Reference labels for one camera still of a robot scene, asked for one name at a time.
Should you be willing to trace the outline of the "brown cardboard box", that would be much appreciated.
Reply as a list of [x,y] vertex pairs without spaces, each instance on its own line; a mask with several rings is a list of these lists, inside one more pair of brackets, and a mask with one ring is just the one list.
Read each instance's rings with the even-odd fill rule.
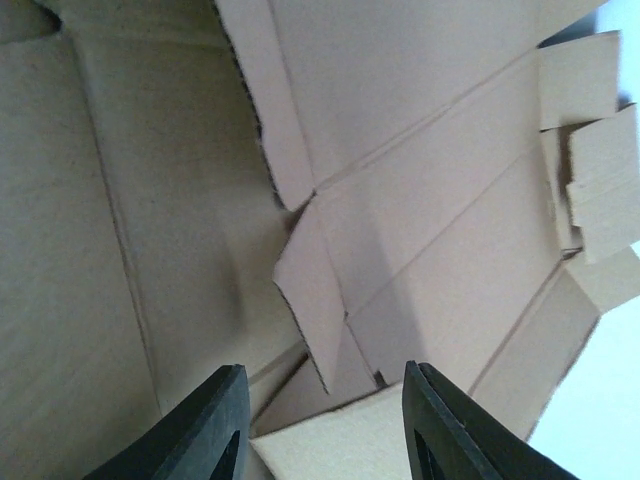
[[3,2],[2,477],[86,477],[236,364],[275,479],[411,477],[409,361],[528,440],[639,294],[611,12]]

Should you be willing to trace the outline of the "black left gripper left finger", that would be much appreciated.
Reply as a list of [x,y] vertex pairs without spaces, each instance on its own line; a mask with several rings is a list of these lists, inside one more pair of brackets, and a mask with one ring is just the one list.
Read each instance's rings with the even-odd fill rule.
[[249,433],[245,367],[224,365],[88,479],[241,479]]

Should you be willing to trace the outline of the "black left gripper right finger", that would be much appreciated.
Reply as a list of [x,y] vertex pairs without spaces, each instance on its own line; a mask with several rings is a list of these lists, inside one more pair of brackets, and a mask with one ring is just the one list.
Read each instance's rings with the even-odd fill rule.
[[573,479],[429,363],[406,363],[402,413],[414,479]]

